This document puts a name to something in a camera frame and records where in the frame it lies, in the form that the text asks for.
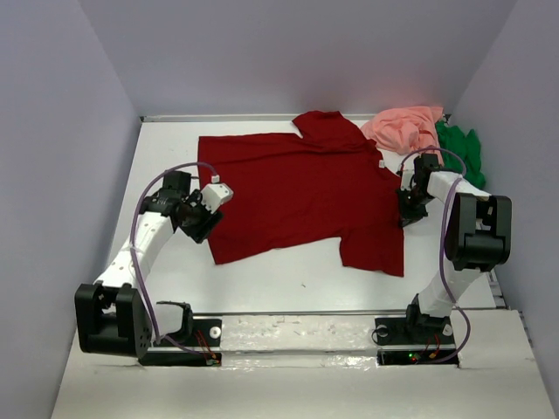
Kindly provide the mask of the dark red t shirt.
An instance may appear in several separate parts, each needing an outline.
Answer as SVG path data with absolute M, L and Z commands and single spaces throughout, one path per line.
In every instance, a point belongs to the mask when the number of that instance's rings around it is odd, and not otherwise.
M 312 111 L 291 133 L 203 136 L 197 158 L 233 192 L 210 234 L 217 264 L 338 238 L 342 264 L 404 275 L 399 177 L 359 127 Z

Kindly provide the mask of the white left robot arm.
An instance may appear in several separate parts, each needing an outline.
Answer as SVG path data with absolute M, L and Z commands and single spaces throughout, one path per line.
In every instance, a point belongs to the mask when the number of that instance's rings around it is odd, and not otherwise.
M 153 302 L 146 280 L 155 261 L 178 232 L 200 244 L 222 220 L 221 206 L 232 190 L 213 175 L 201 189 L 193 177 L 175 170 L 159 175 L 159 189 L 148 186 L 133 214 L 127 241 L 113 261 L 91 283 L 74 294 L 80 349 L 90 354 L 143 358 L 150 347 L 163 342 L 186 353 L 195 332 L 189 304 Z

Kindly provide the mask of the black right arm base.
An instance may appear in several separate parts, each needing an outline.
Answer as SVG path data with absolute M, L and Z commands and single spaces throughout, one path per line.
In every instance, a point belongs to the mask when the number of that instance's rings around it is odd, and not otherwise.
M 404 316 L 377 317 L 370 334 L 380 366 L 459 364 L 448 317 L 441 326 L 412 326 Z

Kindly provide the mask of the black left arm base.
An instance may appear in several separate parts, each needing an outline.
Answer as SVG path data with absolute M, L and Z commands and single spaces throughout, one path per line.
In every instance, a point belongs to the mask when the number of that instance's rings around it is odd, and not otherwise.
M 139 359 L 144 367 L 220 367 L 223 320 L 218 317 L 195 317 L 190 336 L 173 337 L 177 346 L 163 339 Z

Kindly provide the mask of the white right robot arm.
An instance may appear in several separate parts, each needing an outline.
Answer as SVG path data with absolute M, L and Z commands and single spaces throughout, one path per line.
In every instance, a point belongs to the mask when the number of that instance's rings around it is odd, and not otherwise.
M 411 155 L 413 168 L 397 171 L 400 224 L 428 216 L 426 205 L 444 204 L 438 251 L 438 272 L 416 294 L 402 321 L 404 336 L 421 342 L 433 330 L 443 331 L 460 297 L 483 272 L 505 264 L 512 241 L 512 201 L 473 186 L 463 172 L 443 168 L 434 153 Z

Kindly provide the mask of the pink crumpled t shirt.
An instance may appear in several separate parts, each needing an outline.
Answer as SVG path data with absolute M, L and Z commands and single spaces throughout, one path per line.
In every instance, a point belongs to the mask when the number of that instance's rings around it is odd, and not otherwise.
M 439 147 L 436 123 L 443 112 L 441 106 L 391 108 L 365 122 L 361 131 L 378 148 L 408 155 L 420 148 Z

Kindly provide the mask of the green crumpled t shirt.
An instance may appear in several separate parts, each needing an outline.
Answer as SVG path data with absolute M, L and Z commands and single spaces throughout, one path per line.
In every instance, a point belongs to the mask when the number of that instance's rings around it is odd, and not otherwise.
M 466 166 L 466 179 L 476 188 L 486 187 L 486 177 L 482 173 L 481 144 L 476 132 L 471 129 L 467 133 L 458 126 L 449 126 L 444 121 L 435 125 L 439 146 L 449 150 L 443 153 L 444 166 L 455 172 L 462 172 L 461 162 Z

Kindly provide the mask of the white front cover board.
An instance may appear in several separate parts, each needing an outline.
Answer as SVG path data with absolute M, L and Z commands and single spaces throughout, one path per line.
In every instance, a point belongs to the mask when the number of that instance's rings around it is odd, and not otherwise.
M 458 365 L 380 367 L 293 356 L 222 367 L 142 367 L 72 350 L 56 418 L 551 418 L 514 311 L 472 312 Z

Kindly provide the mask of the aluminium front rail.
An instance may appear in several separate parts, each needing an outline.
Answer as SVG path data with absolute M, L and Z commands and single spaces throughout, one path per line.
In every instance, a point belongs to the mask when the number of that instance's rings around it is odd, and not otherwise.
M 223 316 L 236 316 L 236 315 L 252 315 L 252 316 L 273 316 L 273 315 L 374 315 L 387 317 L 390 315 L 405 316 L 406 309 L 396 310 L 330 310 L 330 311 L 261 311 L 261 312 L 194 312 L 197 317 L 223 317 Z

